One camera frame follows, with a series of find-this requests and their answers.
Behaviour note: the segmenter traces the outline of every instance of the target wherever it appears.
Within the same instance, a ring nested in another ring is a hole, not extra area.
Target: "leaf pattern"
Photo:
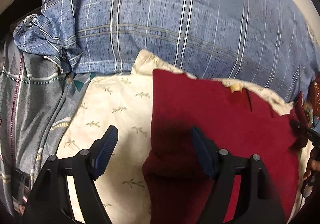
[[[137,132],[137,134],[140,132],[141,134],[143,134],[145,137],[147,137],[148,136],[148,132],[144,132],[143,130],[142,130],[142,127],[132,127],[131,129],[135,129],[136,130],[136,132]]]
[[[78,148],[80,150],[80,148],[76,145],[76,142],[74,140],[69,140],[69,141],[65,142],[63,148],[65,148],[66,146],[70,146],[71,144],[73,144],[76,148]]]
[[[127,183],[131,188],[132,188],[132,185],[137,185],[141,188],[145,188],[145,186],[142,184],[142,181],[135,182],[134,178],[132,178],[130,181],[123,181],[122,184],[125,184],[125,183]]]
[[[100,127],[99,122],[94,122],[94,120],[93,120],[92,122],[87,123],[86,126],[90,126],[90,127],[92,127],[92,126]]]
[[[113,90],[110,90],[110,87],[108,87],[108,88],[104,88],[104,91],[109,92],[109,94],[110,94],[110,95],[111,95],[111,93],[113,92]]]
[[[85,103],[81,103],[80,108],[83,108],[86,110],[88,107],[85,106]]]
[[[121,81],[122,81],[124,84],[131,84],[131,82],[129,82],[128,79],[121,78]]]
[[[106,208],[106,207],[108,207],[108,206],[112,207],[112,205],[111,205],[110,203],[107,203],[107,204],[104,204],[104,203],[103,203],[102,205],[103,205],[104,208]]]
[[[99,84],[99,83],[101,82],[101,80],[99,80],[99,79],[95,78],[95,79],[94,79],[94,81],[92,81],[92,82],[94,82],[94,83],[98,83],[98,84]]]
[[[139,93],[137,93],[135,96],[140,96],[141,98],[142,98],[142,97],[150,98],[149,93],[144,93],[144,92],[139,92]]]
[[[118,111],[120,111],[120,113],[121,113],[123,110],[126,110],[126,109],[127,109],[126,107],[119,106],[117,109],[113,108],[111,114],[118,112]]]

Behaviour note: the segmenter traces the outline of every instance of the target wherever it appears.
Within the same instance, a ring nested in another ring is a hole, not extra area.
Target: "red cloth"
[[[151,224],[195,224],[212,181],[203,173],[192,146],[199,126],[219,148],[235,156],[261,156],[288,219],[298,186],[296,141],[289,121],[253,92],[230,92],[222,83],[185,74],[153,71],[151,152],[142,171],[151,198]],[[234,183],[225,221],[233,218],[240,179]]]

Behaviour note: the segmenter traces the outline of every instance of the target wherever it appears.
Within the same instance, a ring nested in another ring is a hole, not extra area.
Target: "screw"
[[[260,160],[260,156],[259,155],[253,155],[252,158],[256,161],[259,161]]]
[[[54,160],[56,160],[56,156],[55,155],[51,155],[48,157],[49,162],[53,162]]]
[[[227,155],[227,154],[228,154],[228,151],[225,150],[225,149],[220,149],[220,150],[219,150],[219,154],[220,154],[220,155]]]
[[[80,155],[87,155],[87,154],[89,154],[89,150],[88,149],[82,149],[80,151]]]

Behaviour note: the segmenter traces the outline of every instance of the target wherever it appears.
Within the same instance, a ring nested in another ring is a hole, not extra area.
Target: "red cushion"
[[[212,181],[203,173],[192,146],[199,126],[219,148],[233,155],[261,156],[288,219],[298,186],[298,158],[291,115],[279,116],[258,95],[230,92],[222,83],[185,74],[153,71],[152,150],[142,171],[151,198],[151,224],[195,224]],[[240,178],[236,178],[225,221],[233,218]]]

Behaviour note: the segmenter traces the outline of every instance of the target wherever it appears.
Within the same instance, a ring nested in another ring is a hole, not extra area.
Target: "cream floral fabric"
[[[59,158],[74,156],[81,149],[89,148],[96,139],[100,139],[110,125],[118,128],[119,141],[107,170],[95,181],[113,224],[150,223],[150,198],[141,167],[151,150],[152,71],[155,68],[174,73],[182,72],[149,51],[142,50],[131,75],[95,77],[89,84],[57,151]],[[269,102],[278,114],[288,114],[293,106],[292,103],[284,103],[272,90],[253,83],[234,79],[215,80],[221,81],[227,87],[237,84],[257,93]],[[311,144],[308,144],[298,155],[301,180],[310,150]],[[68,184],[75,217],[83,222],[73,179],[70,177]],[[297,212],[300,198],[298,191],[292,215]]]

